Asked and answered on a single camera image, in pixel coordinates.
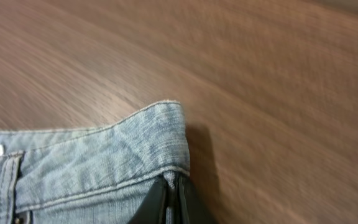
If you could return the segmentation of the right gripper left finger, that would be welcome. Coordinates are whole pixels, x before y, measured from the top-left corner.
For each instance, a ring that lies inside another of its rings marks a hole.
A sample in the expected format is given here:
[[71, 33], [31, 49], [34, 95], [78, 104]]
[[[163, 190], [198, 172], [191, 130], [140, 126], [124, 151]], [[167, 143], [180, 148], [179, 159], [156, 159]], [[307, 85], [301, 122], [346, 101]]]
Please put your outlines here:
[[165, 224], [168, 184], [158, 176], [128, 224]]

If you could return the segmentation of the light blue denim shorts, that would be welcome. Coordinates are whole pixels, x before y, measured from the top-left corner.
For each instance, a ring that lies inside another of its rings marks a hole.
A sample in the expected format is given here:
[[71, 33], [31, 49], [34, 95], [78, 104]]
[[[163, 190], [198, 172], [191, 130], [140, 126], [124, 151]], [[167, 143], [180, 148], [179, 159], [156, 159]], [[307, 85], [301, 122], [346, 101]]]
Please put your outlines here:
[[188, 175], [185, 115], [159, 101], [95, 128], [0, 131], [0, 223], [127, 223], [152, 184]]

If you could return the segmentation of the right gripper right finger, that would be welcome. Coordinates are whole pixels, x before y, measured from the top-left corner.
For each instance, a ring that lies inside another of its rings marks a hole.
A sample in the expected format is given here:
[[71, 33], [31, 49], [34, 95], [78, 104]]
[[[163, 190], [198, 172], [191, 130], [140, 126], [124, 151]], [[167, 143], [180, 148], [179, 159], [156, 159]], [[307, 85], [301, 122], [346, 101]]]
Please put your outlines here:
[[217, 224], [188, 176], [180, 175], [177, 178], [177, 202], [177, 223]]

